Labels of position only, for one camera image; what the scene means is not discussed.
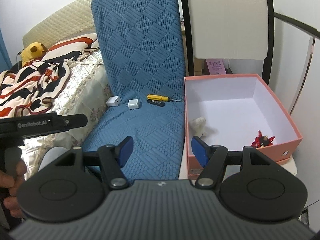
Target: black usb flash drive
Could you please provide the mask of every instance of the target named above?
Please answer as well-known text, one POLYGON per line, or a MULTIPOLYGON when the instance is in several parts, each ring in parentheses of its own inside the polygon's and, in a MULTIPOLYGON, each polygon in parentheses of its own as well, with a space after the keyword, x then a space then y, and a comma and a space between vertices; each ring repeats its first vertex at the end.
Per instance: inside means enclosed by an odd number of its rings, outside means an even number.
POLYGON ((164 107, 165 103, 157 100, 148 99, 147 102, 152 105, 164 107))

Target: white plush toy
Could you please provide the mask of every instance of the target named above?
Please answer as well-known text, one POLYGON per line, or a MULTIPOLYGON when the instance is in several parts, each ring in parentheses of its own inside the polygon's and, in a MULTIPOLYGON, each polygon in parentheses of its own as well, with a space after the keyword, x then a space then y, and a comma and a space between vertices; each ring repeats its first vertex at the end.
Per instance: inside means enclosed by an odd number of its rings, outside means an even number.
POLYGON ((206 119, 203 116, 189 122, 190 127, 195 132, 195 136, 198 136, 199 138, 201 138, 202 136, 207 135, 207 133, 205 132, 205 122, 206 122, 206 119))

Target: blue quilted fabric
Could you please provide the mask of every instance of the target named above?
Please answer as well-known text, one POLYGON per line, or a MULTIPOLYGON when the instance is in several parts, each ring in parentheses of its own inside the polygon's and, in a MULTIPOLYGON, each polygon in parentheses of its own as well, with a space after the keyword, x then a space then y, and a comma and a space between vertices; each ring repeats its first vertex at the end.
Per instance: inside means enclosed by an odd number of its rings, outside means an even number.
POLYGON ((184 144, 184 103, 146 103, 147 94, 184 99, 185 62, 178 0, 92 0, 93 19, 111 90, 110 107, 83 148, 118 144, 134 150, 123 173, 129 180, 177 179, 184 144), (140 108, 129 110, 130 99, 140 108))

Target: striped blanket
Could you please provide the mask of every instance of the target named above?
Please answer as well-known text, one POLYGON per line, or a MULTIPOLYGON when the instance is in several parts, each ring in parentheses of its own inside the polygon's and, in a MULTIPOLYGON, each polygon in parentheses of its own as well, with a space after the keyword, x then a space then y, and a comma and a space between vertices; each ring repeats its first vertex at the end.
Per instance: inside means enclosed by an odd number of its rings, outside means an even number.
POLYGON ((99 48, 95 33, 55 44, 43 59, 17 73, 0 74, 0 118, 43 114, 64 89, 70 62, 87 57, 99 48))

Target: bed headboard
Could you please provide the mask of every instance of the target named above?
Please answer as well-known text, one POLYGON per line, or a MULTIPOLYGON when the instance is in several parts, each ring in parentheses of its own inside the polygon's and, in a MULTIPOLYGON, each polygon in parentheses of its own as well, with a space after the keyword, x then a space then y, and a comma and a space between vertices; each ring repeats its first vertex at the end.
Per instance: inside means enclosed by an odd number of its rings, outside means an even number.
POLYGON ((75 0, 56 11, 23 36, 23 46, 41 42, 50 48, 59 41, 86 33, 95 33, 91 1, 75 0))

